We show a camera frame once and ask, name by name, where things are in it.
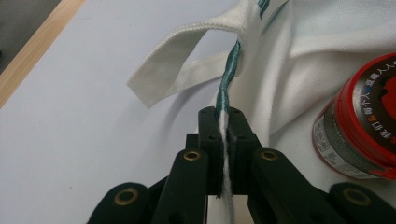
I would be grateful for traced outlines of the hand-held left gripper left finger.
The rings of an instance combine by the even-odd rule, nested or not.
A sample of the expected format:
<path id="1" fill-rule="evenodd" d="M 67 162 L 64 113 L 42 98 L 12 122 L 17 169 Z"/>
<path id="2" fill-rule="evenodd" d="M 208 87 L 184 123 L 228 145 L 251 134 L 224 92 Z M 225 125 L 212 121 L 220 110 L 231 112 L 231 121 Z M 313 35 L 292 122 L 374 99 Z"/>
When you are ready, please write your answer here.
<path id="1" fill-rule="evenodd" d="M 219 197 L 222 192 L 223 144 L 214 106 L 198 112 L 198 134 L 187 135 L 186 148 L 197 148 L 208 155 L 208 194 Z"/>

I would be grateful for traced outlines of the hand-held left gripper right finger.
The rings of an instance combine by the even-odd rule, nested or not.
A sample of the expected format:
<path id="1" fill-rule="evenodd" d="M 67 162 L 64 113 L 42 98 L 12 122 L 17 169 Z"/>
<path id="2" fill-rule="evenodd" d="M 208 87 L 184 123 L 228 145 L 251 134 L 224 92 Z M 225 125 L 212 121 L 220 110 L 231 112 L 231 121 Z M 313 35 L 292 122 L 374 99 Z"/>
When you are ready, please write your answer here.
<path id="1" fill-rule="evenodd" d="M 244 113 L 234 107 L 229 110 L 227 140 L 232 193 L 248 195 L 252 154 L 262 145 L 251 130 Z"/>

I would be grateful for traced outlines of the white tote bag coloured blobs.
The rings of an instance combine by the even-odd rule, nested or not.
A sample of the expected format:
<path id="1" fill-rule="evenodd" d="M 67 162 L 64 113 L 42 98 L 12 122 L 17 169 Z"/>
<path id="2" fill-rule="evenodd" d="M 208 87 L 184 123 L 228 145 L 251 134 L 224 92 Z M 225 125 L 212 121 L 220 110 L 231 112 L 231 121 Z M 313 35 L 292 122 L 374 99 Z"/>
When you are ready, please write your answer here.
<path id="1" fill-rule="evenodd" d="M 238 36 L 230 100 L 262 143 L 284 151 L 320 189 L 343 181 L 316 155 L 311 127 L 365 63 L 396 52 L 396 0 L 238 0 L 172 31 L 148 55 L 128 81 L 145 106 L 222 75 L 225 53 L 187 61 L 209 30 Z"/>

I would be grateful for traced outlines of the jar with red lid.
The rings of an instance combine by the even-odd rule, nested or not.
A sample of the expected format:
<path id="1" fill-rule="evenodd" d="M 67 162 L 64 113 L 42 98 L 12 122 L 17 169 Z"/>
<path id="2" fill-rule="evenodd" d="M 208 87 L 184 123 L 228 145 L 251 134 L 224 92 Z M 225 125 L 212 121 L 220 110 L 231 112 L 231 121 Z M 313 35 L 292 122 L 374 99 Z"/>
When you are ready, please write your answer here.
<path id="1" fill-rule="evenodd" d="M 347 81 L 315 119 L 312 142 L 342 175 L 396 180 L 396 52 Z"/>

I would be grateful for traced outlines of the pale grey table mat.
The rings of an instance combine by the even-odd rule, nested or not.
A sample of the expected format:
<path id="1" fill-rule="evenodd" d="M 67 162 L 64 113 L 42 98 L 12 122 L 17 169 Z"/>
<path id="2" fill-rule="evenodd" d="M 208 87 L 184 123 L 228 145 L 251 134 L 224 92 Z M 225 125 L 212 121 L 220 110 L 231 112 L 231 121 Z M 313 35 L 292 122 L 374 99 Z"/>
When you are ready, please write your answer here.
<path id="1" fill-rule="evenodd" d="M 0 108 L 0 224 L 86 224 L 113 187 L 168 174 L 208 81 L 144 106 L 127 80 L 179 26 L 236 0 L 86 0 Z"/>

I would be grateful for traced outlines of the wooden table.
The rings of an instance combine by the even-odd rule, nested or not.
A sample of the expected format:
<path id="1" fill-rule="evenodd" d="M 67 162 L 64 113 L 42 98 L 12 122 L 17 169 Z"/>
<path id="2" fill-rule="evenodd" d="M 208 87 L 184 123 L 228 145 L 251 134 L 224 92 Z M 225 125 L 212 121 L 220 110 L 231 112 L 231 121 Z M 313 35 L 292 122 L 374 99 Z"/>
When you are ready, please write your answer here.
<path id="1" fill-rule="evenodd" d="M 61 0 L 0 75 L 0 108 L 21 85 L 86 0 Z"/>

